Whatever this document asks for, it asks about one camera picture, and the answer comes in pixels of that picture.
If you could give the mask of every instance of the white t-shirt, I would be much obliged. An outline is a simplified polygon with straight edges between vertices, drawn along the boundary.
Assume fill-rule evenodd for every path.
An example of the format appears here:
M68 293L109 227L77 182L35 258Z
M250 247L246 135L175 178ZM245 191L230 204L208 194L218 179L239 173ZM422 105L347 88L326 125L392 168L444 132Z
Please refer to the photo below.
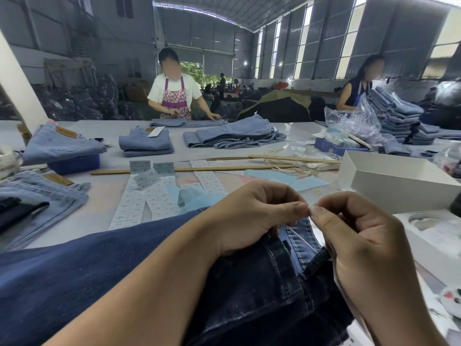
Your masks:
M184 89L187 94L187 107L190 110L190 104L192 99L199 99L202 97L199 85L195 82L194 78L188 74L182 74L182 79L184 81ZM165 91L165 74L160 74L153 81L152 88L150 89L148 99L153 100L159 104L162 104L163 93ZM181 79L177 81L168 80L168 91L181 91Z

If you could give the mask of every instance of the ceiling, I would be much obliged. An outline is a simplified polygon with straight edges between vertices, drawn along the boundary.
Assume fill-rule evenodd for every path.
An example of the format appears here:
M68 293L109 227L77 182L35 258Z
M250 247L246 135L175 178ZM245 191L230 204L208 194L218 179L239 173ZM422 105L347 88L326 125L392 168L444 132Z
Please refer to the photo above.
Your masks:
M215 13L248 30L256 31L268 22L307 0L154 0Z

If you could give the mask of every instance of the black sleeveless top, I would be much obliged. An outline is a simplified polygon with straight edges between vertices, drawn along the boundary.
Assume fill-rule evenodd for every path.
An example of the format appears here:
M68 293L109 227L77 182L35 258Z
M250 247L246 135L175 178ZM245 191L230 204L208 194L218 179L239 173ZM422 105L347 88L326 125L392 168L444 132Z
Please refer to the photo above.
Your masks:
M357 96L359 94L364 93L364 92L368 92L373 87L373 83L369 82L368 85L366 86L366 88L363 88L362 80L357 76L350 79L346 83L346 85L348 83L350 83L352 85L352 92L350 93L349 99L346 101L346 105L348 105L348 106L354 106L354 103L355 103L355 100L357 99Z

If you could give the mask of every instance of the apron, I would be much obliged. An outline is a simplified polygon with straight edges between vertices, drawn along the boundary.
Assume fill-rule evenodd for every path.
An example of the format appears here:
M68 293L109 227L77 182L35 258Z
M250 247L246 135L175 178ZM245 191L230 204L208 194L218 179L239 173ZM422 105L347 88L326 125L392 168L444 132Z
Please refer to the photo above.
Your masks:
M363 87L363 83L362 83L362 81L360 81L359 91L357 92L357 98L355 99L354 107L357 107L357 106L359 105L360 97L361 97L364 93L366 93L366 89L363 91L363 93L360 93L360 91L362 90L362 87Z
M186 121L191 121L189 108L187 107L187 91L184 89L184 80L181 77L181 91L168 91L168 79L165 80L165 91L163 91L162 105L166 108L176 108L179 115L160 114L160 119L178 119L183 117Z

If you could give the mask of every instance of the worker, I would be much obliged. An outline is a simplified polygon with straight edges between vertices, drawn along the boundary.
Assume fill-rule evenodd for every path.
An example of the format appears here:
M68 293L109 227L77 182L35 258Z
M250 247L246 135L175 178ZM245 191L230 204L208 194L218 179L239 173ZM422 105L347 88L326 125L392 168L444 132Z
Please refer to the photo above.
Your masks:
M362 94L373 87L373 80L381 77L384 69L384 57L373 54L368 57L359 69L359 73L350 79L343 87L341 96L336 104L337 110L355 110Z
M219 81L219 98L224 100L224 90L226 88L226 78L224 73L221 73L221 81Z
M219 114L210 111L194 78L181 72L179 57L172 48L166 47L161 50L158 61L163 74L155 78L147 99L153 109L161 112L160 118L182 117L187 121L191 120L190 104L193 99L209 119L221 118Z
M291 187L269 181L247 183L178 228L44 345L179 346L213 263L307 216L336 251L341 285L377 345L448 346L424 303L399 220L354 192L309 207Z

